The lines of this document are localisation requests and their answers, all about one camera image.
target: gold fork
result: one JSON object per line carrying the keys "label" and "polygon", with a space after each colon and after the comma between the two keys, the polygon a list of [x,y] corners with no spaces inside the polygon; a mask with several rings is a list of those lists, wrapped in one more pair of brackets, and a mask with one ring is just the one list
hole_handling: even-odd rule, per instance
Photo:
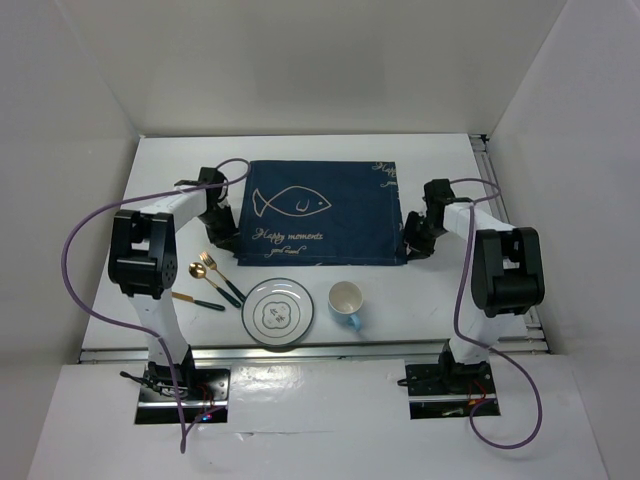
{"label": "gold fork", "polygon": [[247,297],[245,297],[242,294],[242,292],[238,289],[238,287],[236,287],[233,283],[231,283],[231,280],[229,280],[227,277],[225,277],[222,274],[222,272],[220,272],[220,270],[218,270],[218,264],[211,257],[211,255],[209,255],[209,252],[202,252],[200,254],[200,260],[202,260],[202,263],[204,263],[211,270],[215,270],[216,272],[218,272],[218,275],[220,275],[220,278],[222,278],[222,280],[224,280],[224,282],[229,286],[229,288],[233,291],[233,293],[236,294],[236,297],[238,297],[238,299],[242,303],[244,303],[244,301],[247,299]]}

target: knife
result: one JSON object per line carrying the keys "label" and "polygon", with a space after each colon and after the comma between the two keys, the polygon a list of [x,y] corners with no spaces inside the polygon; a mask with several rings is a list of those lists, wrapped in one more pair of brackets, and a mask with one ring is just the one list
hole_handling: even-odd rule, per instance
{"label": "knife", "polygon": [[173,298],[177,298],[178,300],[184,300],[185,302],[195,303],[196,305],[200,305],[201,307],[210,308],[211,310],[218,310],[219,312],[224,312],[226,310],[224,305],[218,305],[217,303],[203,302],[202,300],[194,300],[193,297],[189,295],[185,295],[184,293],[171,292],[171,296]]}

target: white wall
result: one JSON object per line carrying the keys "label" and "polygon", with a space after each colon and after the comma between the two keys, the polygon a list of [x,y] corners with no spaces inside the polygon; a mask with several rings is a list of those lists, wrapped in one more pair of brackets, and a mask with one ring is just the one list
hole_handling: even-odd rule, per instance
{"label": "white wall", "polygon": [[60,0],[143,133],[492,131],[565,0]]}
{"label": "white wall", "polygon": [[[122,195],[137,137],[53,1],[0,14],[0,477],[26,478],[60,365],[87,318],[65,294],[60,251],[81,216]],[[91,300],[108,220],[73,250]]]}
{"label": "white wall", "polygon": [[511,220],[539,229],[552,346],[612,479],[638,478],[640,0],[570,0],[490,141]]}

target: blue cup handle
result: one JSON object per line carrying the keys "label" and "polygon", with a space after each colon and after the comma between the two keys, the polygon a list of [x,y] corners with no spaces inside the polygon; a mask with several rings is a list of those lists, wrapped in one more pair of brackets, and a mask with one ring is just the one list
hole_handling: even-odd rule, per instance
{"label": "blue cup handle", "polygon": [[349,315],[349,320],[347,320],[347,325],[353,328],[356,332],[360,331],[362,327],[362,323],[360,323],[360,317],[355,313],[353,315]]}

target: plate rim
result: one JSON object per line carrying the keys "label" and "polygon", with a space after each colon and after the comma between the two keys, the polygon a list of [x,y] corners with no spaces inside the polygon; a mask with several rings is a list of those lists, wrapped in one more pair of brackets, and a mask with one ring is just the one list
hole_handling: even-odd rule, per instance
{"label": "plate rim", "polygon": [[300,282],[298,282],[297,280],[293,280],[292,278],[286,278],[286,277],[272,277],[272,278],[267,278],[265,280],[262,280],[261,282],[257,283],[251,290],[249,290],[249,293],[247,293],[247,297],[249,298],[249,296],[251,295],[251,293],[258,288],[260,285],[262,285],[263,283],[266,282],[270,282],[272,280],[287,280],[289,282],[293,282],[296,285],[298,285],[300,288],[302,288],[302,290],[305,291],[305,293],[307,294],[307,296],[309,297],[309,301],[311,302],[311,320],[309,320],[309,325],[307,325],[307,328],[304,329],[304,332],[302,332],[300,335],[298,335],[294,340],[291,340],[290,342],[287,343],[283,343],[281,345],[273,345],[271,343],[265,343],[262,340],[258,340],[256,337],[254,337],[251,332],[247,329],[247,324],[245,323],[244,320],[244,310],[245,310],[245,306],[247,304],[247,301],[245,299],[245,301],[242,303],[242,310],[240,311],[240,319],[242,320],[242,327],[244,328],[245,332],[247,332],[247,335],[249,335],[251,338],[253,338],[256,342],[262,344],[262,345],[266,345],[268,347],[272,347],[272,348],[279,348],[279,347],[284,347],[287,345],[291,345],[294,342],[297,342],[298,340],[300,340],[302,337],[304,337],[307,332],[309,331],[309,329],[311,328],[311,325],[313,325],[313,320],[315,318],[315,313],[316,313],[316,305],[313,302],[313,297],[311,296],[311,293],[309,293],[309,290],[306,289],[306,287],[304,285],[302,285]]}

